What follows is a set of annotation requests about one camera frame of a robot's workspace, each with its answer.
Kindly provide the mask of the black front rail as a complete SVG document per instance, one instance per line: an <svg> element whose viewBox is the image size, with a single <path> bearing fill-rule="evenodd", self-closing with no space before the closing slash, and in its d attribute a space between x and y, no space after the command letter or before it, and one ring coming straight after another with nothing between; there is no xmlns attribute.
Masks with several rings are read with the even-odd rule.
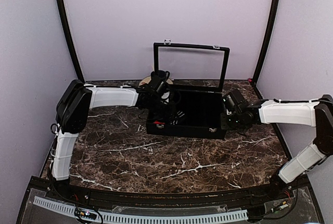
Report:
<svg viewBox="0 0 333 224"><path fill-rule="evenodd" d="M71 184L67 186L67 189L78 196L80 204L100 208L110 208L113 205L171 208L200 207L219 204L253 207L272 200L272 198L267 195L267 184L238 190L178 194L116 192Z"/></svg>

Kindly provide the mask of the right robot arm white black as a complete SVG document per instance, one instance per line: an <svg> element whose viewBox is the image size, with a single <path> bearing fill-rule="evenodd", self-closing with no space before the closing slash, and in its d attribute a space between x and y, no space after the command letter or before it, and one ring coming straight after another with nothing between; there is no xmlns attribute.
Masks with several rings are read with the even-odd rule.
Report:
<svg viewBox="0 0 333 224"><path fill-rule="evenodd" d="M271 200L284 194L286 185L299 175L332 155L331 95L300 101L262 99L249 103L238 90L234 90L226 94L222 102L226 109L225 122L230 129L272 123L305 125L316 129L314 140L271 177L271 184L265 189L265 195Z"/></svg>

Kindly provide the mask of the right black frame post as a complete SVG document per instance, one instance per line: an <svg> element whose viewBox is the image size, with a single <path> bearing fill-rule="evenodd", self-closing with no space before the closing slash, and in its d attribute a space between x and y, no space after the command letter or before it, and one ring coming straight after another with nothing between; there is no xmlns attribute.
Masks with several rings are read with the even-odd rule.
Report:
<svg viewBox="0 0 333 224"><path fill-rule="evenodd" d="M268 47L271 41L271 37L273 34L273 29L274 29L274 24L275 24L275 19L277 15L277 10L278 10L278 5L279 5L279 0L272 0L271 1L271 6L270 6L270 12L268 15L268 20L267 20L267 25L266 25L266 30L264 33L264 38L261 46L261 50L259 53L258 61L254 70L254 74L252 77L252 84L253 86L256 86L265 62L266 54L268 51Z"/></svg>

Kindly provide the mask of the black frame post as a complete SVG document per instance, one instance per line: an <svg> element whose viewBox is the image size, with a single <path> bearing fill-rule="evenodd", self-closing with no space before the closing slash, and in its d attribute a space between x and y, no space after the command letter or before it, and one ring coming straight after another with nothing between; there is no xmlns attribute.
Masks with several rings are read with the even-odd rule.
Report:
<svg viewBox="0 0 333 224"><path fill-rule="evenodd" d="M267 25L266 25L266 30L264 33L264 38L261 46L261 50L259 53L258 61L254 70L254 74L252 77L252 84L253 86L256 86L265 62L266 54L268 51L268 47L271 41L271 37L273 34L273 29L274 29L274 24L275 24L275 19L277 15L277 10L278 10L278 5L279 5L279 0L272 0L271 1L271 6L270 6L270 12L268 15L268 20L267 20Z"/></svg>
<svg viewBox="0 0 333 224"><path fill-rule="evenodd" d="M62 30L63 30L64 36L65 36L67 48L68 48L68 51L70 54L71 62L73 64L76 77L81 82L85 82L83 72L82 72L82 69L81 69L81 66L79 63L79 59L78 59L78 56L77 56L77 53L75 50L74 41L73 41L73 38L71 35L71 30L70 30L68 17L67 17L67 13L66 13L65 0L56 0L56 2L57 2L58 13L59 13L59 17L60 17L60 21L61 21L61 25L62 25Z"/></svg>

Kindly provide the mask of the dark blue cup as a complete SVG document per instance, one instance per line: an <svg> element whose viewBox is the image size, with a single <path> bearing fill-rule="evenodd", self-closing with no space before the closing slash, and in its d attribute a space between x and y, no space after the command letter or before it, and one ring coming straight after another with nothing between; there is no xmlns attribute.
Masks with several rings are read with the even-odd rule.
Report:
<svg viewBox="0 0 333 224"><path fill-rule="evenodd" d="M164 70L152 71L150 76L151 77L158 76L159 78L161 78L163 80L167 80L170 76L170 72L164 71Z"/></svg>

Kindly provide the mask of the red Santa Christmas sock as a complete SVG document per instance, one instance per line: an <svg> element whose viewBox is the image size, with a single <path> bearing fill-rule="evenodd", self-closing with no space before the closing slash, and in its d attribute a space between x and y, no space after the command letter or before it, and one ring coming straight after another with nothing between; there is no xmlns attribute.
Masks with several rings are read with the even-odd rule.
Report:
<svg viewBox="0 0 333 224"><path fill-rule="evenodd" d="M165 123L164 122L159 122L159 121L154 121L153 124L156 124L156 125L164 125Z"/></svg>

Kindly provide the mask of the black display box glass lid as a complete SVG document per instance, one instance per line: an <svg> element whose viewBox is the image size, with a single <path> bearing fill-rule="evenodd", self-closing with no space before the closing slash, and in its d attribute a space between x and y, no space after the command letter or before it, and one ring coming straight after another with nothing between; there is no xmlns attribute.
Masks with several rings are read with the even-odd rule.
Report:
<svg viewBox="0 0 333 224"><path fill-rule="evenodd" d="M196 45L181 43L154 43L154 71L159 70L159 48L189 48L222 51L224 53L219 86L206 87L194 85L171 84L173 95L180 95L177 111L183 111L186 119L179 125L156 125L146 120L148 134L178 136L187 138L224 139L227 130L221 128L221 114L225 112L222 101L222 90L226 75L230 49L218 45Z"/></svg>

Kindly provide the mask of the left black frame post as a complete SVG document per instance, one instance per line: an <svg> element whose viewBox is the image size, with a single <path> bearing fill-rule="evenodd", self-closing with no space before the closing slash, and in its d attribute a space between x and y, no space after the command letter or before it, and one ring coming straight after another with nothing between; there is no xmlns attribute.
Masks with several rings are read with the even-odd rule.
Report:
<svg viewBox="0 0 333 224"><path fill-rule="evenodd" d="M81 66L79 63L79 59L78 59L78 56L77 56L77 53L75 50L74 41L73 41L73 38L71 35L71 30L70 30L68 17L67 17L67 13L66 13L65 0L56 0L56 2L57 2L58 13L59 13L59 17L60 17L60 21L61 21L61 25L62 25L62 30L63 30L64 36L65 36L67 48L68 48L68 51L70 54L71 62L73 64L76 77L81 82L85 82L83 72L82 72L82 69L81 69Z"/></svg>

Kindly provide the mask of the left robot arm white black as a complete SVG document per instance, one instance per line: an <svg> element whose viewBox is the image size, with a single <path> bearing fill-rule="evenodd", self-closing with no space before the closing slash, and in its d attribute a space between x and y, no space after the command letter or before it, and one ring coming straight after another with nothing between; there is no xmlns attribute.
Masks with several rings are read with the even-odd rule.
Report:
<svg viewBox="0 0 333 224"><path fill-rule="evenodd" d="M56 122L50 127L55 135L51 173L57 181L53 193L62 201L73 197L69 179L74 144L85 128L89 110L107 106L148 109L162 122L174 119L174 90L165 81L153 81L140 86L97 86L73 80L56 106Z"/></svg>

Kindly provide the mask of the beige woven coaster mat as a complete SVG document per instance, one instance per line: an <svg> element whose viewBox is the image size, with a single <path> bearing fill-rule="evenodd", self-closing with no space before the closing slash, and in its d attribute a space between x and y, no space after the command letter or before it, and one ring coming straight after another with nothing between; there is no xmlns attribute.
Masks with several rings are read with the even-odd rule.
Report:
<svg viewBox="0 0 333 224"><path fill-rule="evenodd" d="M151 76L147 76L141 80L139 85L148 84L150 81L151 81ZM166 82L168 84L173 84L173 81L170 78L168 78Z"/></svg>

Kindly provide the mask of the striped black white sock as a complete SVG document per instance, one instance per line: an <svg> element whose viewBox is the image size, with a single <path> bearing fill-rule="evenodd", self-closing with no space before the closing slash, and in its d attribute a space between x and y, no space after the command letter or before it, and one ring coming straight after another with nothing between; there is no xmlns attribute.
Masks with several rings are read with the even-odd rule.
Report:
<svg viewBox="0 0 333 224"><path fill-rule="evenodd" d="M170 121L171 125L182 124L186 119L186 114L183 111L178 111Z"/></svg>

